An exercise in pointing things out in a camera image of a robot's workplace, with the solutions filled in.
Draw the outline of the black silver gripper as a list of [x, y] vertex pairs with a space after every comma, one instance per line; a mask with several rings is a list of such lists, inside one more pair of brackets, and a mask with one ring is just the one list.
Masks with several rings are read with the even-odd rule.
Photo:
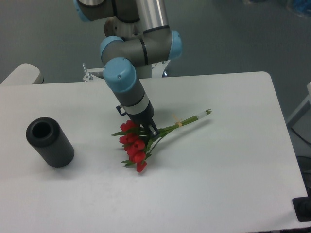
[[117, 105], [117, 111], [121, 116], [128, 115], [136, 124], [141, 124], [151, 139], [158, 139], [160, 132], [156, 127], [153, 116], [154, 108], [146, 93], [142, 98], [132, 106]]

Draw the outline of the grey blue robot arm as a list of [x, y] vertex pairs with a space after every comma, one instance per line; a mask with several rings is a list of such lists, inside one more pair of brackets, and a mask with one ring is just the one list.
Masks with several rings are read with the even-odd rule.
[[84, 22], [106, 19], [106, 38], [100, 44], [103, 78], [125, 114], [148, 136], [158, 138], [154, 109], [140, 79], [147, 78], [141, 68], [182, 54], [182, 40], [170, 29], [165, 2], [75, 0], [73, 4]]

